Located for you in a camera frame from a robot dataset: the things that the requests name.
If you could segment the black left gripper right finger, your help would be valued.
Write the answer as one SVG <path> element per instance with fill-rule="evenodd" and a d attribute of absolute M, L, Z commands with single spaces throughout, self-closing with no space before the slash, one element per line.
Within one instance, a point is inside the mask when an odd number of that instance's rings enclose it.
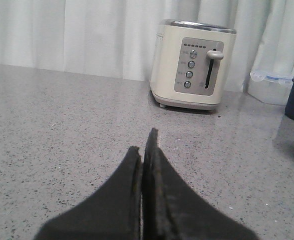
<path fill-rule="evenodd" d="M 158 129 L 146 142 L 143 176 L 143 239 L 256 240 L 254 231 L 221 213 L 178 174 L 158 145 Z"/>

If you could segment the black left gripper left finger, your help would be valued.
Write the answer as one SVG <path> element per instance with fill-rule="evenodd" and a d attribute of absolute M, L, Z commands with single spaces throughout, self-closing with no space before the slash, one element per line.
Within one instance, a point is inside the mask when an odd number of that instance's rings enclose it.
<path fill-rule="evenodd" d="M 86 200 L 47 221 L 37 240 L 140 239 L 142 162 L 129 147 L 109 179 Z"/>

